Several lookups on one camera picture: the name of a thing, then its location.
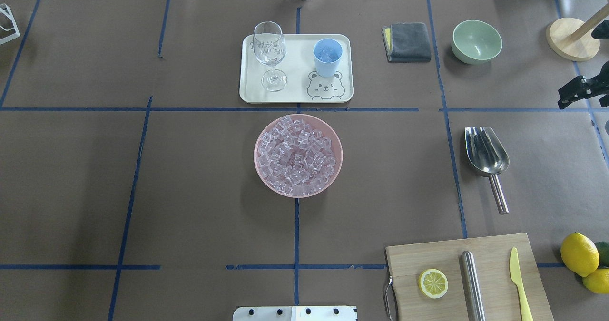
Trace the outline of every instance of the plastic knife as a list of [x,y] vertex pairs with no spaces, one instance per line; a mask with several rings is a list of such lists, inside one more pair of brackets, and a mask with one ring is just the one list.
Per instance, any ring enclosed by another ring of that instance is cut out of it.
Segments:
[[522,275],[520,274],[520,264],[518,262],[518,250],[516,247],[511,248],[510,277],[511,281],[518,287],[518,299],[520,299],[520,315],[522,321],[533,321],[529,302],[527,302],[527,295],[524,293],[524,284],[522,284]]

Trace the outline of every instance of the green bowl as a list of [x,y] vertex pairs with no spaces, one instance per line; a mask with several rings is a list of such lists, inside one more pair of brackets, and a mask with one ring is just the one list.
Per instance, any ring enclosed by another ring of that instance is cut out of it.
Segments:
[[480,20],[466,20],[452,31],[452,52],[463,63],[487,63],[501,52],[502,47],[497,30]]

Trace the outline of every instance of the metal scoop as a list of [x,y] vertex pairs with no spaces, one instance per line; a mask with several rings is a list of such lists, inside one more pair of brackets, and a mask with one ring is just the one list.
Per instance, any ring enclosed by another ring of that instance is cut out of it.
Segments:
[[493,128],[466,127],[465,148],[467,157],[479,174],[489,178],[499,213],[502,215],[509,213],[499,182],[499,174],[510,165],[510,158]]

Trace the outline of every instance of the bowl of ice cubes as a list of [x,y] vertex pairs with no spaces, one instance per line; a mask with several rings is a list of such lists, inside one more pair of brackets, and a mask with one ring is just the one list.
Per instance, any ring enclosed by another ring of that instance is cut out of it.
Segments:
[[332,127],[305,114],[271,122],[254,147],[258,176],[287,197],[309,197],[326,190],[341,171],[342,159],[341,141]]

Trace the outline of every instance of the glass base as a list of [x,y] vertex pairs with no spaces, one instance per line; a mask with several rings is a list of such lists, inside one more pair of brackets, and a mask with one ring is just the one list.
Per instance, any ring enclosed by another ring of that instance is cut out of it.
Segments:
[[281,70],[269,70],[263,75],[262,82],[268,91],[280,91],[287,85],[287,76]]

